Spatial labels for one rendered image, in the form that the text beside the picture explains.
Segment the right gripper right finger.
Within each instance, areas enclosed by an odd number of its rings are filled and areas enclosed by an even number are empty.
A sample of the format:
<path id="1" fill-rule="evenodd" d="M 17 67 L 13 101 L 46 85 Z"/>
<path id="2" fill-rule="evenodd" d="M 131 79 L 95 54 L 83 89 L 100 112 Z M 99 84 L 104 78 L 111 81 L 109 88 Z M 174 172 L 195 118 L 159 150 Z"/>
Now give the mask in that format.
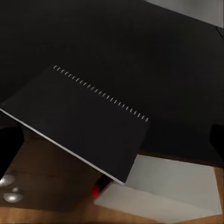
<path id="1" fill-rule="evenodd" d="M 209 140 L 224 162 L 224 126 L 214 124 L 210 132 Z"/>

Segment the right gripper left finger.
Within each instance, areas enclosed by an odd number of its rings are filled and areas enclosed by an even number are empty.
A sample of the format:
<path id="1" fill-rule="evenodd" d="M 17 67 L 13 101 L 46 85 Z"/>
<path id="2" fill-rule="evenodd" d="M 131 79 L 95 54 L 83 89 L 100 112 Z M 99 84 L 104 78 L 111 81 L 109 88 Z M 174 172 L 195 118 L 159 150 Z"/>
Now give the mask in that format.
<path id="1" fill-rule="evenodd" d="M 0 180 L 24 143 L 20 124 L 0 129 Z"/>

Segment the notebook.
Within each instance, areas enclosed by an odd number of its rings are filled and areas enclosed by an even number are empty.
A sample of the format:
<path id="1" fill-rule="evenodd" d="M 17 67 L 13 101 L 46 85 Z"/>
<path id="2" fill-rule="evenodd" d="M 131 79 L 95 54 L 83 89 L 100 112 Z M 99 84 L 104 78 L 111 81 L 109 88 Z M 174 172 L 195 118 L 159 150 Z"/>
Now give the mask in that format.
<path id="1" fill-rule="evenodd" d="M 55 65 L 2 102 L 0 112 L 121 185 L 151 122 Z"/>

